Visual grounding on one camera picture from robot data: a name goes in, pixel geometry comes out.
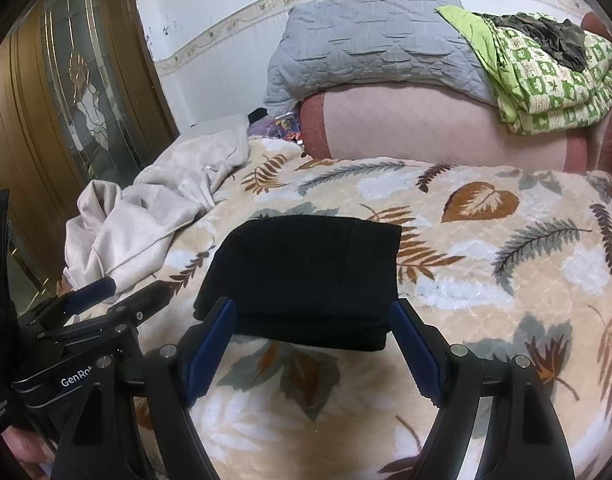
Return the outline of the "left hand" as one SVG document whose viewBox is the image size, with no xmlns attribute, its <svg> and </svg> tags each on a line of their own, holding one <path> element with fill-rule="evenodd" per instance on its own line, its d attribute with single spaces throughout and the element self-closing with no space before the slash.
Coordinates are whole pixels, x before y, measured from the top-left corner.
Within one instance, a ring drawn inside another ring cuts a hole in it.
<svg viewBox="0 0 612 480">
<path fill-rule="evenodd" d="M 11 452 L 33 479 L 48 480 L 48 466 L 56 454 L 42 437 L 34 432 L 13 426 L 1 434 Z"/>
</svg>

